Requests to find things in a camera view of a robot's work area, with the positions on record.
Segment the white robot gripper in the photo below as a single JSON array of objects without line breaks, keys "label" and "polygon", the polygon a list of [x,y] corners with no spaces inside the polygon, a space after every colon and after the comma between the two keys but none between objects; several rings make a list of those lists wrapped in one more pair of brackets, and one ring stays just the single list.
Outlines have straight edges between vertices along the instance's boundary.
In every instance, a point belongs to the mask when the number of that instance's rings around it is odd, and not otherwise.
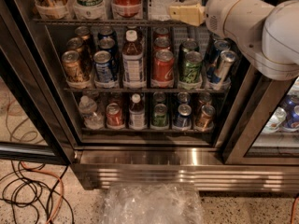
[{"label": "white robot gripper", "polygon": [[[242,52],[248,52],[262,42],[263,23],[272,5],[262,0],[208,0],[206,4],[206,27],[222,37],[233,40]],[[205,8],[194,5],[171,5],[172,20],[192,26],[205,22]]]}]

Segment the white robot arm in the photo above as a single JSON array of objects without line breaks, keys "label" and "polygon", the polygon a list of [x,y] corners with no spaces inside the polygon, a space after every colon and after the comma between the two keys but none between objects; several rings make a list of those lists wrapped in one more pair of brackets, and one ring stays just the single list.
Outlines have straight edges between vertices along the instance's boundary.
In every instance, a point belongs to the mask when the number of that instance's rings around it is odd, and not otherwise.
[{"label": "white robot arm", "polygon": [[174,2],[168,14],[192,26],[233,40],[243,56],[264,76],[290,80],[299,75],[299,1],[272,6],[262,0]]}]

